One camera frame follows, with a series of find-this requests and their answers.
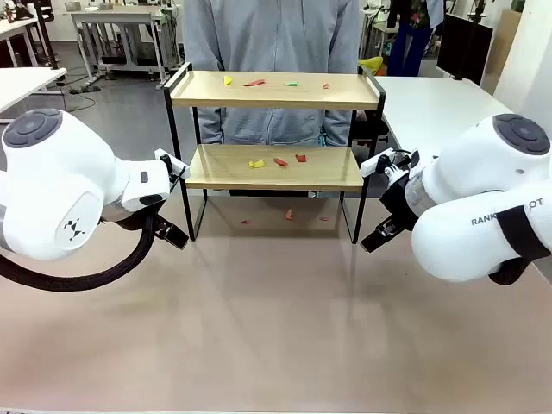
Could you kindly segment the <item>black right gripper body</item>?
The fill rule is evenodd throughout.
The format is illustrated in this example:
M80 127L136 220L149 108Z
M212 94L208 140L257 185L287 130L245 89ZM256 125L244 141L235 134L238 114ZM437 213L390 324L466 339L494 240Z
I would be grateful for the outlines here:
M408 174L394 181L379 199L390 213L388 222L395 229L413 229L418 216L412 211L406 200Z

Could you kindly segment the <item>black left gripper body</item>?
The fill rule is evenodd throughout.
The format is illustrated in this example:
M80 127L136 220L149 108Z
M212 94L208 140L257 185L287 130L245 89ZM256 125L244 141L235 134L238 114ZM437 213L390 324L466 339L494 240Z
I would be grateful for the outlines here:
M174 224L155 213L152 215L153 229L156 237L170 237L173 234Z

